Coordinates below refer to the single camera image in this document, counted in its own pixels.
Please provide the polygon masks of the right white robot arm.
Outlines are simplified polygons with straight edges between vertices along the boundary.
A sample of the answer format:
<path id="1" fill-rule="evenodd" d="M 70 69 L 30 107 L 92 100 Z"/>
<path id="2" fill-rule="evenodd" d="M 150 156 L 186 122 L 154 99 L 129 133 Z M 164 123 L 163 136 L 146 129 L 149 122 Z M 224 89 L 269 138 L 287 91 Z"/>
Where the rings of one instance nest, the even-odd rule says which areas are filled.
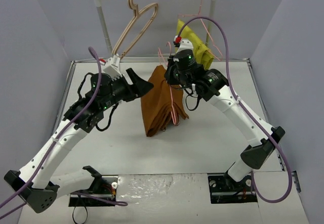
<path id="1" fill-rule="evenodd" d="M 271 140 L 278 143 L 286 133 L 282 127 L 262 120 L 243 100 L 235 99 L 227 78 L 217 69 L 205 70 L 192 55 L 170 56 L 165 79 L 170 85 L 193 90 L 199 100 L 221 111 L 246 138 L 248 146 L 226 171 L 224 182 L 230 190 L 238 189 L 251 170 L 261 168 L 275 149 Z"/>

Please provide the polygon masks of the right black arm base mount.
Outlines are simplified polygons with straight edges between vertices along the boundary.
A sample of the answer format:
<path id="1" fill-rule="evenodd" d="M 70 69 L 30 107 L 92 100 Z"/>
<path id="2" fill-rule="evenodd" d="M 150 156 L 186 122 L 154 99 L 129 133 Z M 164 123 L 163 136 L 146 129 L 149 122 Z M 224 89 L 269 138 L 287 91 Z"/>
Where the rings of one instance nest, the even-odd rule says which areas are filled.
<path id="1" fill-rule="evenodd" d="M 208 174 L 210 201 L 212 204 L 257 203 L 257 196 L 252 190 L 251 175 L 240 182 L 232 180 L 225 173 Z"/>

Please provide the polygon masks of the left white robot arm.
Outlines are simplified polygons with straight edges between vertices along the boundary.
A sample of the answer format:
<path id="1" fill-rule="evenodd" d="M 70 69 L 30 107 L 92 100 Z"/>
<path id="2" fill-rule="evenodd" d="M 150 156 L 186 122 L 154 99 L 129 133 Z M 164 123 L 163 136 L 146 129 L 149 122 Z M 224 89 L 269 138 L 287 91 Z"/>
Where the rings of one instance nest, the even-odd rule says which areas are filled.
<path id="1" fill-rule="evenodd" d="M 53 174 L 73 147 L 97 127 L 107 109 L 115 111 L 120 101 L 133 101 L 153 89 L 133 69 L 126 72 L 131 84 L 123 75 L 91 73 L 91 90 L 69 107 L 41 150 L 18 171 L 6 173 L 5 181 L 35 213 L 44 212 L 64 195 L 101 189 L 102 175 L 91 166 L 57 177 Z"/>

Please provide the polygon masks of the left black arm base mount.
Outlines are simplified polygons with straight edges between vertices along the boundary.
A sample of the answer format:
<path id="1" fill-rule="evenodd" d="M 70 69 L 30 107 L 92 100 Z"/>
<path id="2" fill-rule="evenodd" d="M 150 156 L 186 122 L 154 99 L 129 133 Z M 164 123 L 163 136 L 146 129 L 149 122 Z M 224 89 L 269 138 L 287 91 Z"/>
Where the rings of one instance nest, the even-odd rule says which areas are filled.
<path id="1" fill-rule="evenodd" d="M 83 195 L 70 195 L 69 207 L 73 207 L 72 220 L 74 223 L 86 223 L 88 220 L 88 207 L 114 207 L 116 201 L 116 191 L 111 186 L 112 182 L 104 180 L 102 175 L 90 166 L 84 166 L 83 170 L 86 170 L 94 178 L 94 183 L 86 190 L 79 190 L 80 193 L 89 194 L 97 198 L 104 199 L 109 203 L 105 203 Z M 77 207 L 83 208 L 86 212 L 85 220 L 79 222 L 75 219 L 74 214 Z"/>

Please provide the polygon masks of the brown trousers with striped waistband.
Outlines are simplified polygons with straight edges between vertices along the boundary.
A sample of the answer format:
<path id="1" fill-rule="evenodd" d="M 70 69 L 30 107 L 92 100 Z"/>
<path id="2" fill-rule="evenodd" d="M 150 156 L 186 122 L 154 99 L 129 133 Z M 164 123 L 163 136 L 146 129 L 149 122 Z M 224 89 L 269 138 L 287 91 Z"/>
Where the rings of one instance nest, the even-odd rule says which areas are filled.
<path id="1" fill-rule="evenodd" d="M 171 98 L 169 85 L 164 77 L 166 69 L 162 65 L 155 67 L 149 78 L 154 87 L 141 98 L 141 111 L 145 134 L 152 137 L 160 130 L 165 130 L 169 124 L 173 124 L 171 117 Z M 188 119 L 183 106 L 183 92 L 177 87 L 172 88 L 174 107 L 179 119 Z"/>

